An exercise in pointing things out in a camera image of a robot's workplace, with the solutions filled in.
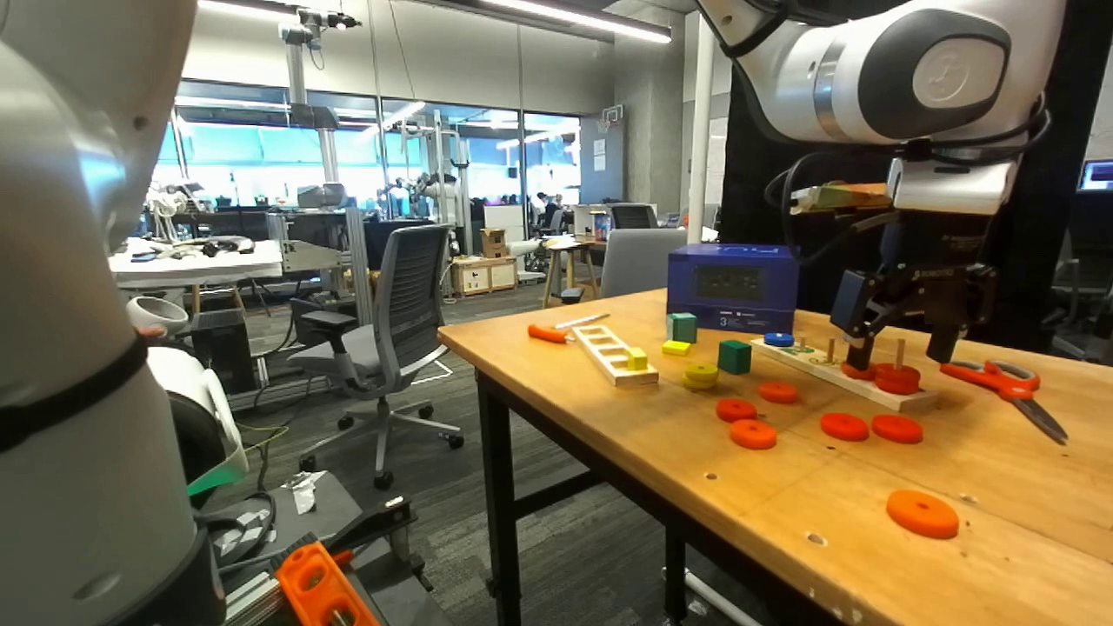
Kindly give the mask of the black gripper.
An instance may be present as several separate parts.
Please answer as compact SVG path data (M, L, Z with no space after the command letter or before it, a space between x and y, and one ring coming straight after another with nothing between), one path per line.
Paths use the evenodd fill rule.
M881 228L881 259L850 268L832 323L850 327L851 367L866 367L887 323L933 320L924 354L951 360L968 323L991 314L997 272L988 264L983 220L893 220Z

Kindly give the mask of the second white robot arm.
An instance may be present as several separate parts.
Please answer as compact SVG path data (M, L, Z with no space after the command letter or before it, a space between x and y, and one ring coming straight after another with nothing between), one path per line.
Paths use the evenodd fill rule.
M0 0L0 626L219 626L169 401L109 250L199 0Z

